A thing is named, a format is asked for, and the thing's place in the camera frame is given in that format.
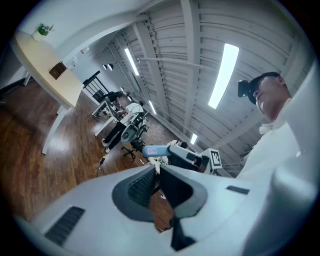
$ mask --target black cap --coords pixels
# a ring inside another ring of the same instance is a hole
[[[265,77],[280,77],[280,74],[277,72],[267,72],[267,73],[263,73],[262,75],[254,78],[251,80],[251,82],[249,82],[249,84],[246,86],[246,93],[243,94],[243,96],[248,96],[249,100],[253,103],[256,104],[256,98],[254,97],[254,92],[257,88],[258,82]]]

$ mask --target dark brown wood floor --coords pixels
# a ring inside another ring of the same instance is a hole
[[[95,107],[82,92],[76,107],[70,109],[60,123],[47,154],[43,155],[41,151],[59,104],[34,81],[14,88],[4,98],[6,105],[0,106],[2,192],[12,212],[30,221],[55,199],[96,176],[104,156],[101,139],[114,124],[95,137],[95,131],[104,121],[91,116]],[[151,131],[148,133],[144,140],[152,136]],[[129,156],[123,156],[121,147],[119,143],[107,155],[100,176],[141,166],[141,153],[135,153],[137,158],[132,163]],[[150,210],[155,213],[157,228],[169,227],[173,211],[159,192],[152,196]]]

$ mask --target green plant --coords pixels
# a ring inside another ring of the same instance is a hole
[[[43,24],[41,24],[39,27],[38,27],[38,32],[40,33],[40,35],[43,35],[43,36],[46,36],[49,34],[50,31],[53,31],[53,27],[54,25],[52,25],[51,27],[49,26],[44,26]]]

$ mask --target rectangular light panel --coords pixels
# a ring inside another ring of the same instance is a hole
[[[134,60],[133,60],[132,57],[131,57],[131,54],[130,54],[130,52],[129,52],[129,49],[126,48],[126,49],[124,49],[124,51],[125,51],[125,53],[126,53],[126,56],[127,56],[128,59],[129,59],[129,62],[130,62],[130,64],[131,64],[132,68],[133,68],[133,71],[134,71],[135,75],[136,75],[136,76],[139,76],[139,72],[138,72],[138,70],[137,70],[137,67],[136,67],[136,65],[135,65]]]
[[[149,104],[150,104],[150,106],[152,108],[153,113],[156,115],[157,113],[155,111],[154,105],[152,105],[152,102],[150,100],[149,100]]]
[[[213,107],[214,109],[217,108],[222,96],[224,95],[227,89],[231,75],[234,71],[237,62],[238,53],[238,47],[228,43],[224,45],[219,74],[216,79],[213,92],[208,103],[208,105],[210,107]]]
[[[198,135],[193,134],[190,143],[191,143],[192,145],[195,144],[197,138],[198,138]]]

